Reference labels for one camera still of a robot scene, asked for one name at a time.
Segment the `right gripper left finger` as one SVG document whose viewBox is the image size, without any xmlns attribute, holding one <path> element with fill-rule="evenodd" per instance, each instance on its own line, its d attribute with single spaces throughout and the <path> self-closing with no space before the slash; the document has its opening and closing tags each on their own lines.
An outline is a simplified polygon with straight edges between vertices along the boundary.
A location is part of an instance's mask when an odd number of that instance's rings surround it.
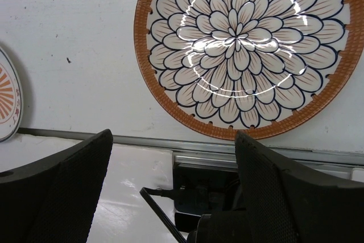
<svg viewBox="0 0 364 243">
<path fill-rule="evenodd" d="M 1 242 L 86 242 L 113 147 L 109 129 L 1 173 Z"/>
</svg>

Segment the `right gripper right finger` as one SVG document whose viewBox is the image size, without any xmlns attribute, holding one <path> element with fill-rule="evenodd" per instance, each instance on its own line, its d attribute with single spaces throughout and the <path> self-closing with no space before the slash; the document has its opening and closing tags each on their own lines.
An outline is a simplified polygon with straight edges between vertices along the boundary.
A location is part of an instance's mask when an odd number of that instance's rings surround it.
<svg viewBox="0 0 364 243">
<path fill-rule="evenodd" d="M 247 134 L 235 155 L 254 242 L 363 242 L 363 183 L 316 171 Z"/>
</svg>

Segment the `orange patterned plate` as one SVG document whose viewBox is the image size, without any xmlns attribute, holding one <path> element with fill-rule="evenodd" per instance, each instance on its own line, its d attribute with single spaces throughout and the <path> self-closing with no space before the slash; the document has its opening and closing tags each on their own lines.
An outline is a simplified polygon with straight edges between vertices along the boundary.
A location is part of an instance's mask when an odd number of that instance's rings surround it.
<svg viewBox="0 0 364 243">
<path fill-rule="evenodd" d="M 23 116 L 23 91 L 18 73 L 1 48 L 1 143 L 8 141 L 19 129 Z"/>
</svg>

